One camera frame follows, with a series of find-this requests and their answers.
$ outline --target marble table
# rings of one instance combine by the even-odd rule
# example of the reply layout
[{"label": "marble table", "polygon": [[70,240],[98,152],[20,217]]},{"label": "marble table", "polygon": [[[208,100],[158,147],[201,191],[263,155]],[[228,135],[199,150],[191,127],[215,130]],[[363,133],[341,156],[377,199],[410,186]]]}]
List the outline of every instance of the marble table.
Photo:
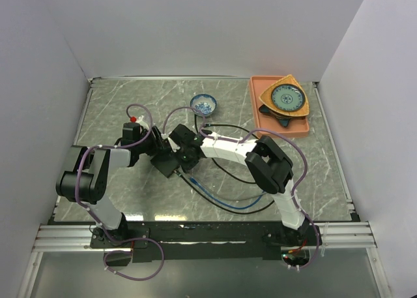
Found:
[{"label": "marble table", "polygon": [[[350,220],[347,196],[341,181],[326,123],[312,83],[301,84],[310,103],[309,136],[294,141],[305,153],[309,172],[298,188],[303,208],[314,220]],[[201,80],[94,80],[91,85],[88,107],[81,122],[78,145],[113,144],[121,136],[122,125],[128,121],[126,106],[130,103],[146,105],[152,113],[154,124],[162,128],[166,115],[178,106],[187,106],[198,93],[213,95],[218,109],[209,118],[211,123],[228,123],[244,128],[254,128],[252,106],[247,79]],[[139,116],[139,108],[132,110]],[[194,127],[194,114],[180,110],[170,118],[167,128],[172,130],[179,123]],[[246,134],[239,129],[218,127],[216,132],[232,137]],[[296,151],[282,140],[276,142],[294,162],[295,179],[302,172],[302,161]],[[218,160],[227,170],[245,180],[253,180],[244,166]],[[201,160],[192,175],[213,193],[231,199],[261,193],[256,185],[240,183],[218,169],[211,160]],[[275,205],[253,215],[233,215],[216,208],[198,196],[176,175],[166,179],[142,155],[132,168],[120,168],[109,174],[107,194],[115,207],[125,213],[128,220],[200,220],[200,221],[256,221],[279,220]],[[258,204],[245,210],[259,209],[271,201],[264,195]],[[231,202],[245,206],[248,201]],[[75,203],[61,198],[55,209],[55,221],[90,221],[89,215]]]}]

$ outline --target blue cable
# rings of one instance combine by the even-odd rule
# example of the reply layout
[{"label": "blue cable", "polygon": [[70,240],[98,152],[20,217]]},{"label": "blue cable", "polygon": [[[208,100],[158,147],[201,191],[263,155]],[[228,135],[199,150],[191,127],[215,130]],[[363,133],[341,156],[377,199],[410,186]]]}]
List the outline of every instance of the blue cable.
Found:
[{"label": "blue cable", "polygon": [[263,195],[259,195],[258,198],[256,198],[256,200],[254,202],[252,202],[250,205],[247,205],[245,207],[235,207],[233,205],[228,205],[227,203],[224,203],[222,201],[220,201],[219,199],[217,199],[216,197],[214,197],[213,195],[211,195],[203,186],[200,185],[200,183],[198,183],[193,177],[190,177],[190,181],[191,183],[197,185],[208,197],[210,197],[211,199],[213,199],[214,201],[220,203],[221,205],[224,205],[225,207],[231,208],[231,209],[236,209],[236,210],[244,210],[247,208],[252,207],[253,205],[255,205],[259,200],[261,200]]}]

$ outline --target bowl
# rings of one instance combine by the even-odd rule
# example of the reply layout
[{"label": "bowl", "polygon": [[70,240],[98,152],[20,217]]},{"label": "bowl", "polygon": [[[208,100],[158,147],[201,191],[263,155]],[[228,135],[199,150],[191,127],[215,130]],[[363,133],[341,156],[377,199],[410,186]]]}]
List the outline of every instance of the bowl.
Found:
[{"label": "bowl", "polygon": [[[208,117],[217,108],[217,101],[211,95],[198,94],[191,99],[190,107],[193,107],[193,108],[201,111],[204,114],[204,116]],[[194,110],[193,110],[193,112],[196,115],[201,116],[200,113],[195,112]]]}]

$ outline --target pink tray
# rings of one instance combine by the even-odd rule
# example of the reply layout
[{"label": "pink tray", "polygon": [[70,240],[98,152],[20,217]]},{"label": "pink tray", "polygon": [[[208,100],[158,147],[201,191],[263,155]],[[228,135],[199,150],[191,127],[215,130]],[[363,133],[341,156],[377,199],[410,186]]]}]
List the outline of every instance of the pink tray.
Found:
[{"label": "pink tray", "polygon": [[[259,100],[259,95],[273,83],[282,78],[283,76],[262,75],[256,75],[250,78],[249,90],[252,101],[253,116],[255,117],[255,126],[256,128],[274,130],[275,132],[281,133],[287,137],[306,137],[308,136],[308,131],[310,130],[307,117],[292,119],[289,122],[288,127],[282,127],[275,118],[264,115],[258,111],[259,107],[262,106],[262,102]],[[275,135],[271,135],[269,133],[257,132],[256,134],[258,137],[261,137],[262,135],[271,136],[273,138],[275,137]]]}]

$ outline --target white wall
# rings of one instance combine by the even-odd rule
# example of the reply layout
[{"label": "white wall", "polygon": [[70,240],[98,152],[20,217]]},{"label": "white wall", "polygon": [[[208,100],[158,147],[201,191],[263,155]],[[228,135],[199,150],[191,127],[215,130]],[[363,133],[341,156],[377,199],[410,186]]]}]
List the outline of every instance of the white wall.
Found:
[{"label": "white wall", "polygon": [[0,288],[15,297],[87,80],[42,0],[0,0]]},{"label": "white wall", "polygon": [[318,81],[363,0],[45,0],[87,77]]},{"label": "white wall", "polygon": [[320,82],[395,297],[417,295],[416,36],[416,0],[364,0]]}]

